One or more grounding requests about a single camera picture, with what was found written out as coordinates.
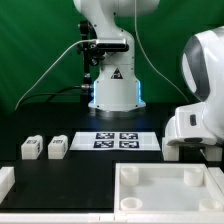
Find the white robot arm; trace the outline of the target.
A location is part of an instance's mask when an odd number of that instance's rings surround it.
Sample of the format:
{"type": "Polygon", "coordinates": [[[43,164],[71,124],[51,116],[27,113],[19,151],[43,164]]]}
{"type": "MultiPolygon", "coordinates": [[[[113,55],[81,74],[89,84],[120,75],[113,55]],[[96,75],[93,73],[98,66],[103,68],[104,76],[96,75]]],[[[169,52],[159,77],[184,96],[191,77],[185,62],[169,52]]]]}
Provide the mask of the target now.
{"type": "Polygon", "coordinates": [[[134,73],[133,36],[119,28],[115,17],[137,17],[152,13],[160,0],[73,0],[96,32],[94,49],[100,50],[100,74],[94,81],[93,114],[105,117],[128,116],[145,109],[141,84],[134,73]]]}

